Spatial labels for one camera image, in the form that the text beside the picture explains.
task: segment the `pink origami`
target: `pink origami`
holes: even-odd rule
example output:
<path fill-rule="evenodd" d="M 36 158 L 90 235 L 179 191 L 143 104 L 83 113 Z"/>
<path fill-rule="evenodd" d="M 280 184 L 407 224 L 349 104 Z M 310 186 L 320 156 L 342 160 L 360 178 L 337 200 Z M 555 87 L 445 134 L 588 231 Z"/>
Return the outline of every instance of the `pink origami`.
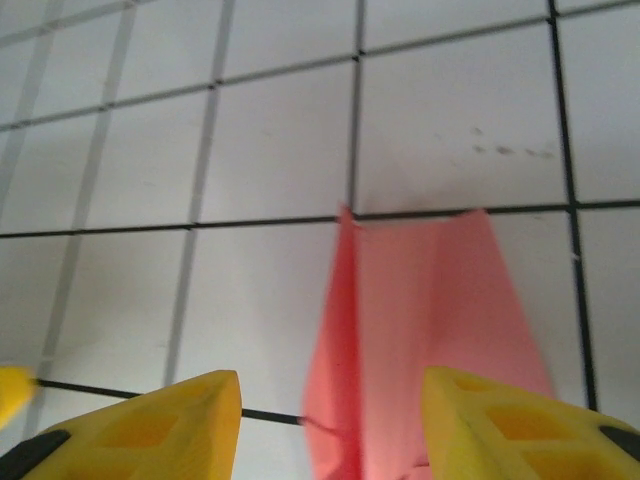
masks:
<path fill-rule="evenodd" d="M 343 211 L 304 396 L 314 477 L 431 478 L 430 365 L 552 395 L 488 215 L 358 227 Z"/>

